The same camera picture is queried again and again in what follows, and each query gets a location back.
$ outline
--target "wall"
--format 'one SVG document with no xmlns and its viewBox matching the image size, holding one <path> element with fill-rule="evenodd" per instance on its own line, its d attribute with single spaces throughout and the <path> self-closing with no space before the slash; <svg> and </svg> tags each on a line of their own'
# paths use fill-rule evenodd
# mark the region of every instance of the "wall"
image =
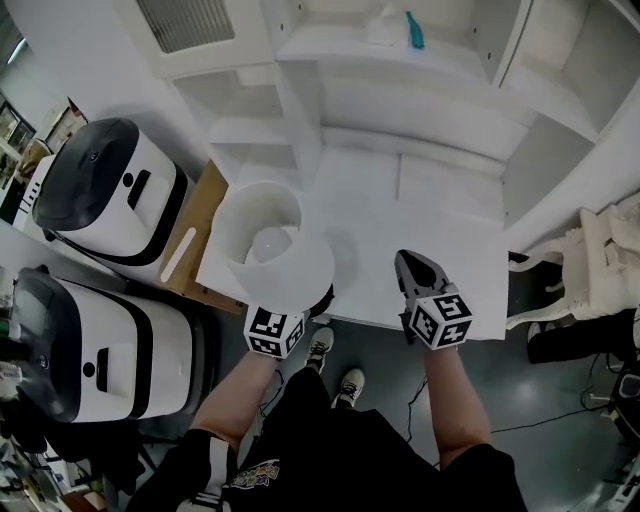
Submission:
<svg viewBox="0 0 640 512">
<path fill-rule="evenodd" d="M 192 121 L 154 78 L 107 0 L 6 0 L 14 22 L 90 120 L 128 117 L 191 176 L 207 161 Z"/>
<path fill-rule="evenodd" d="M 57 80 L 29 47 L 0 74 L 0 92 L 36 131 L 51 110 L 60 111 L 67 103 Z"/>
<path fill-rule="evenodd" d="M 581 207 L 599 212 L 640 189 L 640 95 L 595 149 L 547 197 L 506 232 L 509 248 L 524 252 L 558 236 Z"/>
</svg>

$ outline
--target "chair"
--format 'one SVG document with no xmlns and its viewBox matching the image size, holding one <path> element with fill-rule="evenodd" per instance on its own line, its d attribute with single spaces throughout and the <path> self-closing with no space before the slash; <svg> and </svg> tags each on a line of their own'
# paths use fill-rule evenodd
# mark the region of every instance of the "chair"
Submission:
<svg viewBox="0 0 640 512">
<path fill-rule="evenodd" d="M 587 320 L 638 307 L 640 194 L 599 215 L 583 208 L 580 223 L 582 227 L 568 231 L 564 237 L 534 247 L 527 261 L 510 262 L 510 271 L 524 272 L 559 253 L 565 294 L 550 306 L 510 316 L 507 329 L 567 315 Z"/>
</svg>

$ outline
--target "shelf compartment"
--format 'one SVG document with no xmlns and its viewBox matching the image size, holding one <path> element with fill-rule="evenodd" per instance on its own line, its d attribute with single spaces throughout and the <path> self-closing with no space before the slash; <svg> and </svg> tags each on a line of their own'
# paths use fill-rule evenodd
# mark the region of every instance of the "shelf compartment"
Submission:
<svg viewBox="0 0 640 512">
<path fill-rule="evenodd" d="M 535 0 L 505 79 L 531 108 L 596 142 L 640 79 L 640 33 L 616 0 Z"/>
<path fill-rule="evenodd" d="M 316 2 L 310 2 L 309 14 L 278 49 L 277 59 L 379 60 L 498 85 L 515 50 L 530 0 L 411 0 L 407 8 L 411 8 L 422 27 L 423 50 L 362 41 L 359 25 L 364 14 L 353 12 L 351 4 L 357 6 L 361 2 L 342 2 L 342 12 L 313 12 Z"/>
<path fill-rule="evenodd" d="M 231 187 L 275 181 L 300 189 L 300 175 L 290 146 L 211 144 L 213 156 Z"/>
<path fill-rule="evenodd" d="M 243 87 L 213 124 L 209 141 L 286 145 L 289 143 L 275 86 Z"/>
<path fill-rule="evenodd" d="M 273 65 L 246 66 L 173 81 L 210 143 L 288 144 Z"/>
<path fill-rule="evenodd" d="M 506 227 L 550 194 L 593 147 L 573 130 L 539 115 L 502 174 Z"/>
<path fill-rule="evenodd" d="M 446 29 L 424 27 L 425 49 L 387 47 L 359 40 L 358 14 L 312 13 L 277 53 L 278 60 L 375 59 L 486 80 L 471 42 Z"/>
</svg>

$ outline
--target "sneaker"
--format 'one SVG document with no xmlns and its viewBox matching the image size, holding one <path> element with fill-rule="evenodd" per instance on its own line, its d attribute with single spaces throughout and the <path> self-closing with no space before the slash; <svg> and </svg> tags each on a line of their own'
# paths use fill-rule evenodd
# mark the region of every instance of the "sneaker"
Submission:
<svg viewBox="0 0 640 512">
<path fill-rule="evenodd" d="M 362 393 L 364 387 L 364 373 L 359 368 L 354 368 L 347 372 L 342 379 L 340 385 L 340 393 L 333 399 L 332 407 L 336 406 L 338 400 L 344 400 L 351 404 L 351 407 L 356 406 L 356 400 Z"/>
<path fill-rule="evenodd" d="M 529 343 L 531 341 L 531 338 L 533 338 L 536 334 L 540 334 L 541 332 L 542 332 L 542 328 L 540 327 L 540 324 L 538 322 L 533 322 L 529 326 L 529 332 L 527 334 L 527 343 Z"/>
<path fill-rule="evenodd" d="M 305 366 L 313 364 L 318 368 L 318 373 L 322 372 L 327 352 L 333 347 L 333 329 L 323 327 L 318 329 L 311 339 L 309 354 Z"/>
</svg>

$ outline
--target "floor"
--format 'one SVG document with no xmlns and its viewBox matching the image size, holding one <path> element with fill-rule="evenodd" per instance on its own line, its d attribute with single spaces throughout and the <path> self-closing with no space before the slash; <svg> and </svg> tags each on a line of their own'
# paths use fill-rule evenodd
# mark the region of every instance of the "floor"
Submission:
<svg viewBox="0 0 640 512">
<path fill-rule="evenodd" d="M 553 295 L 545 294 L 544 287 L 557 280 L 558 267 L 549 264 L 526 274 L 511 274 L 509 312 L 551 302 Z M 246 348 L 242 337 L 243 318 L 227 314 L 219 316 L 223 339 L 222 376 L 233 368 Z M 378 409 L 398 432 L 405 435 L 407 403 L 423 379 L 421 348 L 409 347 L 403 333 L 398 331 L 346 322 L 334 322 L 332 327 L 336 342 L 322 374 L 329 391 L 337 391 L 345 371 L 355 366 L 362 368 L 367 382 L 358 408 Z M 300 348 L 281 364 L 285 379 L 302 366 L 304 347 L 317 328 L 310 325 Z M 537 423 L 581 409 L 579 398 L 592 360 L 531 365 L 526 354 L 527 328 L 528 325 L 520 325 L 508 333 L 505 341 L 470 341 L 460 349 L 494 429 Z M 596 394 L 607 395 L 613 381 L 604 364 L 596 365 Z M 274 379 L 267 398 L 277 387 L 278 381 Z M 434 463 L 438 457 L 429 416 L 425 390 L 414 407 L 411 446 Z M 188 428 L 189 422 L 190 418 L 174 415 L 147 420 L 144 430 L 177 437 Z M 583 510 L 580 502 L 602 479 L 615 477 L 615 469 L 624 456 L 624 449 L 618 446 L 620 440 L 613 423 L 592 412 L 493 437 L 494 445 L 514 458 L 518 482 L 531 512 Z M 162 447 L 154 447 L 151 451 L 156 460 L 164 453 Z M 611 487 L 605 487 L 605 493 Z"/>
</svg>

